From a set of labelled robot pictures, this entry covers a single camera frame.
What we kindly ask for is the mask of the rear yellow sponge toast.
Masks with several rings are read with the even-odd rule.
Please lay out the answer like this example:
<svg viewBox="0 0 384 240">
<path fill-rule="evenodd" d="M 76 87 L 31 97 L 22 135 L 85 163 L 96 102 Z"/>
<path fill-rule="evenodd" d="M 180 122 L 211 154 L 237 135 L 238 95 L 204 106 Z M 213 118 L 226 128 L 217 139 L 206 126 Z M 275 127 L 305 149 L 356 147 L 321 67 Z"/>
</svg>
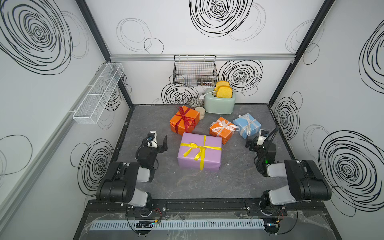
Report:
<svg viewBox="0 0 384 240">
<path fill-rule="evenodd" d="M 229 87 L 230 83 L 227 81 L 218 81 L 215 86 L 215 91 L 217 91 L 220 87 Z"/>
</svg>

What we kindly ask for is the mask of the white mesh wall shelf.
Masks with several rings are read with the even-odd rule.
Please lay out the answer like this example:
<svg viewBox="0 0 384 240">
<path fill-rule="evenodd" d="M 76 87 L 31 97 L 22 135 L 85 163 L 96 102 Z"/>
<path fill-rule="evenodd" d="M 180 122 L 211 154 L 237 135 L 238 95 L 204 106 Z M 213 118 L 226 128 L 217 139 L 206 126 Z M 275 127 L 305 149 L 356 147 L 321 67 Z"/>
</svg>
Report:
<svg viewBox="0 0 384 240">
<path fill-rule="evenodd" d="M 91 84 L 90 90 L 75 110 L 73 119 L 80 125 L 97 124 L 107 103 L 115 92 L 116 86 L 123 75 L 121 63 L 106 63 L 101 65 Z"/>
</svg>

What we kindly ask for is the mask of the front yellow sponge toast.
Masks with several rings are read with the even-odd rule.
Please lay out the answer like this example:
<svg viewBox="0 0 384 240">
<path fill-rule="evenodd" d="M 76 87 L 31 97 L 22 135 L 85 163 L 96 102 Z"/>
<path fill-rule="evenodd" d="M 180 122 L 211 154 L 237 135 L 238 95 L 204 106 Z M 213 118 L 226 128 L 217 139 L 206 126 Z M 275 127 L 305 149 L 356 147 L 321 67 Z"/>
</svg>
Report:
<svg viewBox="0 0 384 240">
<path fill-rule="evenodd" d="M 217 98 L 231 99 L 233 97 L 233 90 L 229 86 L 221 86 L 216 92 Z"/>
</svg>

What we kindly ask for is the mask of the mint green toaster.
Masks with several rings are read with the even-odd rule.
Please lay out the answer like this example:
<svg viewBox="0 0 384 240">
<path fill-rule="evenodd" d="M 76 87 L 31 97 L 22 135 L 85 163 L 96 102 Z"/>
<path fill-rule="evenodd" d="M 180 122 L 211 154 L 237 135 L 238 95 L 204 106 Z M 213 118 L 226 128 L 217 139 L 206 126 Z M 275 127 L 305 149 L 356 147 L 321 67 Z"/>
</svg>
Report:
<svg viewBox="0 0 384 240">
<path fill-rule="evenodd" d="M 212 91 L 214 88 L 207 88 L 205 92 L 204 99 L 204 108 L 207 113 L 211 114 L 220 114 L 220 115 L 229 115 L 233 112 L 236 95 L 233 95 L 232 98 L 217 98 L 214 97 Z"/>
</svg>

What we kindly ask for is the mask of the yellow sponge toast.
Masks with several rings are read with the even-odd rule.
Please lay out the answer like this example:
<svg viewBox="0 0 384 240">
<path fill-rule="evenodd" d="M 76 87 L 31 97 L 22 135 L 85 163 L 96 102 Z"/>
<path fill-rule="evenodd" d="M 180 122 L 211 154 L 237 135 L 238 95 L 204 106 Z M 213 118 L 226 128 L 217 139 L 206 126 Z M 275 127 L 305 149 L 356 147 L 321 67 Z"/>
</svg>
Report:
<svg viewBox="0 0 384 240">
<path fill-rule="evenodd" d="M 220 87 L 229 87 L 230 83 L 227 81 L 218 81 L 215 86 L 215 91 L 217 91 Z"/>
<path fill-rule="evenodd" d="M 231 99 L 233 97 L 233 90 L 229 86 L 221 86 L 216 92 L 217 98 Z"/>
</svg>

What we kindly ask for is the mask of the patterned ceramic bowl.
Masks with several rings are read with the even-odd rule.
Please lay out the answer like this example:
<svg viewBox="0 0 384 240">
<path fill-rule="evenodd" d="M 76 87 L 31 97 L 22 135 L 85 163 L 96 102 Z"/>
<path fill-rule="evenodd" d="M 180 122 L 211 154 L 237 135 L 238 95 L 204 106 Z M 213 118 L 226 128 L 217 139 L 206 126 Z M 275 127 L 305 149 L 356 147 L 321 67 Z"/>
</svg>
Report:
<svg viewBox="0 0 384 240">
<path fill-rule="evenodd" d="M 197 107 L 202 107 L 204 105 L 204 102 L 200 98 L 191 98 L 188 101 L 188 105 L 190 106 L 190 108 L 195 109 Z"/>
</svg>

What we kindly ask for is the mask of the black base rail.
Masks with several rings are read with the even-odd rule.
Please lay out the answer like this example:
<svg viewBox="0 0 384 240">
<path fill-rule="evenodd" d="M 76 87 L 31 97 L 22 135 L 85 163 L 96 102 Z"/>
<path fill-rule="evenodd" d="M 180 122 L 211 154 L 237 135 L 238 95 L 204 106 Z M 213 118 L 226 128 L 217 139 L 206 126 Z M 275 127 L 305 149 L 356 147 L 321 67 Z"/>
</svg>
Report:
<svg viewBox="0 0 384 240">
<path fill-rule="evenodd" d="M 122 203 L 90 200 L 83 215 L 120 214 L 130 218 L 170 217 L 177 213 L 240 212 L 249 217 L 268 217 L 288 214 L 294 210 L 324 210 L 322 202 L 299 202 L 284 206 L 267 205 L 260 198 L 229 199 L 154 199 L 148 207 L 133 207 Z"/>
</svg>

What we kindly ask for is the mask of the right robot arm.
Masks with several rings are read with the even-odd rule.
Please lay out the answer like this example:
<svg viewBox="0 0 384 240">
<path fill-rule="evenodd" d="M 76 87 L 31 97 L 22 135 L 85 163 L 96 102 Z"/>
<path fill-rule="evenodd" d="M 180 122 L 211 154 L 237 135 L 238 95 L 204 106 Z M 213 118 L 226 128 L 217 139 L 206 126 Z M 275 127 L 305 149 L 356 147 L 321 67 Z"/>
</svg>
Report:
<svg viewBox="0 0 384 240">
<path fill-rule="evenodd" d="M 276 162 L 277 146 L 273 143 L 279 131 L 260 130 L 258 134 L 246 134 L 246 145 L 256 153 L 254 164 L 259 174 L 270 178 L 285 178 L 287 185 L 264 191 L 259 202 L 261 212 L 271 216 L 279 206 L 298 202 L 328 201 L 332 190 L 314 161 L 283 160 Z"/>
</svg>

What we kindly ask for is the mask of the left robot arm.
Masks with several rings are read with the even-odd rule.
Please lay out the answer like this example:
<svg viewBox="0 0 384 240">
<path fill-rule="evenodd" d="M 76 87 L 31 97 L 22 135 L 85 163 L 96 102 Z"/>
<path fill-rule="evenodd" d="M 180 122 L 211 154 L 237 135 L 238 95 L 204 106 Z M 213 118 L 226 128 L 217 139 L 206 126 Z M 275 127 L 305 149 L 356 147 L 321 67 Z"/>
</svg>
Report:
<svg viewBox="0 0 384 240">
<path fill-rule="evenodd" d="M 149 132 L 135 153 L 135 162 L 112 162 L 109 165 L 98 186 L 96 199 L 100 202 L 133 207 L 142 217 L 147 217 L 152 212 L 162 215 L 162 211 L 154 207 L 151 194 L 137 189 L 136 185 L 153 181 L 155 172 L 160 166 L 157 155 L 167 150 L 167 137 L 164 137 L 163 143 L 159 144 L 157 133 Z"/>
</svg>

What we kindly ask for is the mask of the spice jars in basket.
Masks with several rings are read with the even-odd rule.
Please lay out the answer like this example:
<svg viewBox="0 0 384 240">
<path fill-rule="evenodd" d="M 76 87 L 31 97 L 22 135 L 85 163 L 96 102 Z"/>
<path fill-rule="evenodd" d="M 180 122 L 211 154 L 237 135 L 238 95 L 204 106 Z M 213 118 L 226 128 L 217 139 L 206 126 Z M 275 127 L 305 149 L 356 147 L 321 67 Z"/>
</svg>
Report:
<svg viewBox="0 0 384 240">
<path fill-rule="evenodd" d="M 209 80 L 209 79 L 197 79 L 196 80 L 196 86 L 198 86 L 198 87 L 212 86 L 212 80 Z"/>
</svg>

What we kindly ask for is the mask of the small jar with beige lid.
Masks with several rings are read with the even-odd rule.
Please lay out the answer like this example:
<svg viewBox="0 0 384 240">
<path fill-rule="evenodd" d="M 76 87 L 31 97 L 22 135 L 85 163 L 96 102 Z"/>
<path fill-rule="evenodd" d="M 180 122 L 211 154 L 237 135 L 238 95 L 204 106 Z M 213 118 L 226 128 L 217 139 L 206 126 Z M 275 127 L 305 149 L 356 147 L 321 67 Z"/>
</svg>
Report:
<svg viewBox="0 0 384 240">
<path fill-rule="evenodd" d="M 203 108 L 203 107 L 196 107 L 195 108 L 195 111 L 197 111 L 198 113 L 199 113 L 199 119 L 200 120 L 202 120 L 202 119 L 204 119 L 205 118 L 205 113 L 206 113 L 206 110 L 205 110 L 205 108 Z"/>
</svg>

